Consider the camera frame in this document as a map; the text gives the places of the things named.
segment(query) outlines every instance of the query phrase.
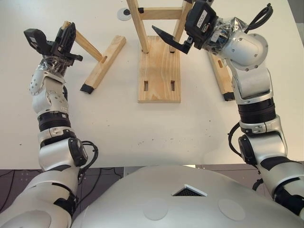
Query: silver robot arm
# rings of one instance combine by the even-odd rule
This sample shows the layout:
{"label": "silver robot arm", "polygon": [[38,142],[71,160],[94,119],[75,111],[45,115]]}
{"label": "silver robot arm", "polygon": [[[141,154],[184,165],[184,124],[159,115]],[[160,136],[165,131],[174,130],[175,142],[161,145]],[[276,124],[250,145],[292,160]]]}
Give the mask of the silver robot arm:
{"label": "silver robot arm", "polygon": [[[229,145],[247,164],[258,168],[274,201],[304,219],[304,166],[287,158],[287,145],[265,64],[268,44],[258,34],[247,34],[270,18],[272,7],[268,4],[247,25],[238,18],[217,17],[207,2],[197,0],[187,15],[185,30],[189,37],[183,45],[159,28],[153,26],[153,29],[166,43],[184,53],[194,44],[226,60],[233,74],[232,86],[241,117],[229,134]],[[238,140],[241,153],[231,144],[238,127],[245,133]]]}
{"label": "silver robot arm", "polygon": [[81,56],[69,53],[75,31],[73,23],[66,29],[59,29],[55,42],[46,41],[43,32],[37,29],[24,32],[29,44],[43,55],[29,90],[38,115],[39,164],[44,172],[0,214],[1,228],[71,226],[78,173],[87,161],[83,144],[71,128],[67,99],[63,95],[66,68],[75,59],[82,60]]}

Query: wooden frame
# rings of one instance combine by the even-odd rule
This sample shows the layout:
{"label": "wooden frame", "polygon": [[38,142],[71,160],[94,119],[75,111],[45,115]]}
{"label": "wooden frame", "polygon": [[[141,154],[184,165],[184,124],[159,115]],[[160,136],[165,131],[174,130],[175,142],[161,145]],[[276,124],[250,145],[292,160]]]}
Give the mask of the wooden frame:
{"label": "wooden frame", "polygon": [[[65,21],[62,29],[66,28],[69,24],[70,22]],[[126,39],[122,36],[115,36],[103,55],[78,30],[76,30],[75,42],[98,61],[80,89],[80,91],[91,94],[104,78],[106,72],[125,45]]]}
{"label": "wooden frame", "polygon": [[181,7],[139,8],[137,0],[127,3],[141,44],[138,102],[180,103],[180,54],[158,36],[147,36],[143,20],[177,19],[174,37],[179,42],[192,4],[183,1]]}

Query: wooden plank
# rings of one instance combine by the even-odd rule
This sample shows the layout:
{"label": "wooden plank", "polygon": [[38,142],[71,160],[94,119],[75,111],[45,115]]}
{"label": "wooden plank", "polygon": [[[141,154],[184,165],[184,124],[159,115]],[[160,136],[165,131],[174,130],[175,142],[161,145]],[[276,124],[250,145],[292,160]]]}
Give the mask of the wooden plank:
{"label": "wooden plank", "polygon": [[140,13],[141,20],[179,20],[182,7],[149,7],[143,8]]}
{"label": "wooden plank", "polygon": [[221,58],[208,53],[215,78],[217,79],[220,92],[223,94],[225,101],[234,100],[234,93],[231,84],[231,78],[227,67],[224,65]]}
{"label": "wooden plank", "polygon": [[[65,21],[61,28],[65,29],[70,23],[69,21]],[[75,42],[98,62],[101,61],[103,63],[105,61],[106,58],[77,29]]]}
{"label": "wooden plank", "polygon": [[104,52],[106,56],[106,60],[104,63],[98,62],[93,71],[91,72],[90,76],[86,79],[85,83],[81,87],[81,91],[91,94],[94,89],[98,87],[101,80],[104,78],[106,72],[116,59],[118,53],[123,48],[126,43],[125,37],[122,36],[115,36],[112,40],[111,45],[107,48]]}
{"label": "wooden plank", "polygon": [[[189,12],[189,10],[192,9],[192,4],[188,3],[186,1],[183,1],[182,3],[182,13],[180,19],[176,22],[173,36],[175,37],[174,40],[176,42],[179,42],[182,36],[182,32],[185,29],[185,23],[186,23],[186,17]],[[170,47],[170,52],[174,52],[175,48]]]}
{"label": "wooden plank", "polygon": [[139,103],[180,103],[180,52],[169,52],[159,36],[148,36],[153,48],[141,52],[138,78]]}
{"label": "wooden plank", "polygon": [[147,39],[146,30],[144,29],[143,21],[141,20],[141,17],[138,12],[138,2],[137,0],[127,0],[129,10],[132,15],[132,19],[138,34],[139,41],[142,46],[142,51],[144,53],[149,52],[149,42]]}

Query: wire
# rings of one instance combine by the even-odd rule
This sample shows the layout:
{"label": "wire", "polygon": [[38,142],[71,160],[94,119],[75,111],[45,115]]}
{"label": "wire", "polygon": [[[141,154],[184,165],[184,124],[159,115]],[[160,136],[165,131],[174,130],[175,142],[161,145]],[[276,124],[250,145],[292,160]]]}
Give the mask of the wire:
{"label": "wire", "polygon": [[273,9],[270,3],[267,4],[267,6],[262,9],[256,17],[250,22],[248,25],[248,28],[245,30],[245,33],[248,33],[250,30],[257,29],[258,27],[264,25],[266,21],[269,20],[273,13]]}
{"label": "wire", "polygon": [[115,167],[113,167],[113,168],[101,168],[101,169],[102,169],[102,170],[113,170],[113,171],[114,171],[114,174],[115,174],[116,176],[119,176],[120,179],[122,178],[122,175],[120,175],[120,174],[118,174],[118,173],[116,172]]}
{"label": "wire", "polygon": [[10,196],[10,191],[11,191],[11,188],[12,188],[12,186],[13,186],[13,182],[14,182],[14,177],[15,177],[15,170],[13,170],[13,177],[11,178],[11,183],[10,183],[10,187],[9,187],[9,192],[8,192],[8,195],[7,195],[7,197],[6,197],[5,201],[4,201],[4,204],[2,205],[2,207],[1,207],[0,211],[2,211],[2,209],[4,208],[4,206],[5,206],[6,202],[7,202],[7,201],[8,201],[8,199],[9,199],[9,196]]}
{"label": "wire", "polygon": [[92,146],[93,147],[93,152],[94,152],[94,156],[93,156],[93,158],[92,158],[92,160],[85,166],[85,167],[83,167],[82,169],[80,169],[80,174],[84,174],[86,171],[87,171],[87,169],[88,168],[90,168],[91,167],[91,165],[97,160],[97,158],[98,158],[98,147],[94,144],[94,143],[92,143],[91,141],[82,141],[82,144],[84,145],[84,146],[86,146],[86,145],[88,145],[88,146]]}
{"label": "wire", "polygon": [[67,88],[66,86],[64,85],[63,86],[63,92],[62,92],[63,96],[65,97],[66,101],[67,101]]}
{"label": "wire", "polygon": [[99,181],[99,178],[100,178],[100,176],[101,176],[101,170],[102,170],[102,168],[99,168],[99,174],[98,174],[98,177],[97,177],[97,179],[96,179],[96,181],[95,181],[95,184],[94,184],[93,188],[89,191],[88,194],[86,194],[86,195],[78,202],[76,209],[77,209],[78,206],[81,204],[81,202],[84,201],[85,198],[88,197],[88,196],[93,192],[93,190],[95,189],[95,187],[96,187],[96,185],[97,185],[97,183],[98,183],[98,181]]}
{"label": "wire", "polygon": [[3,176],[5,176],[5,175],[8,175],[9,173],[11,173],[11,172],[13,172],[14,170],[11,170],[11,171],[9,171],[9,172],[7,172],[7,173],[5,173],[5,174],[2,174],[0,177],[3,177]]}
{"label": "wire", "polygon": [[264,181],[263,181],[262,178],[261,178],[261,179],[258,179],[258,180],[253,184],[252,189],[253,189],[254,191],[256,191],[257,188],[260,186],[260,184],[263,184],[263,183],[264,183]]}
{"label": "wire", "polygon": [[115,173],[117,176],[119,176],[120,179],[122,178],[122,175],[118,174],[118,173],[116,172],[115,168],[114,168],[114,173]]}
{"label": "wire", "polygon": [[230,130],[230,132],[228,133],[228,142],[229,142],[229,147],[230,147],[230,149],[231,149],[235,154],[237,154],[238,156],[242,157],[241,153],[238,152],[238,151],[234,148],[234,146],[232,145],[232,142],[231,142],[233,133],[234,133],[238,128],[239,128],[239,122],[238,122],[236,125],[234,125],[234,126],[232,127],[232,129]]}

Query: table surface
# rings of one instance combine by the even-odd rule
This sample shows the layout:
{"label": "table surface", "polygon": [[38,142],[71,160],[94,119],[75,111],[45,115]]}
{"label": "table surface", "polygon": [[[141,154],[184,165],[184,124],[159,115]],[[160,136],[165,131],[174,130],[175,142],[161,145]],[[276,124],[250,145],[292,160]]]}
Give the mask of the table surface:
{"label": "table surface", "polygon": [[[212,7],[220,17],[236,16],[249,23],[268,2],[215,0]],[[175,7],[181,0],[140,0],[139,4]],[[304,49],[288,2],[272,4],[271,19],[255,32],[269,44],[266,62],[289,158],[303,160]],[[78,138],[99,147],[95,167],[243,163],[228,146],[227,133],[239,121],[237,106],[223,101],[205,51],[192,48],[188,55],[180,55],[180,104],[137,103],[139,41],[133,21],[116,17],[123,7],[125,0],[0,1],[0,169],[39,168],[38,122],[28,85],[41,56],[29,46],[23,31],[38,28],[54,40],[65,20],[75,22],[101,52],[115,35],[127,39],[91,95],[79,89],[97,62],[76,43],[72,53],[84,60],[75,62],[65,76],[72,127]],[[175,21],[145,21],[148,35],[155,35],[152,24],[172,33]]]}

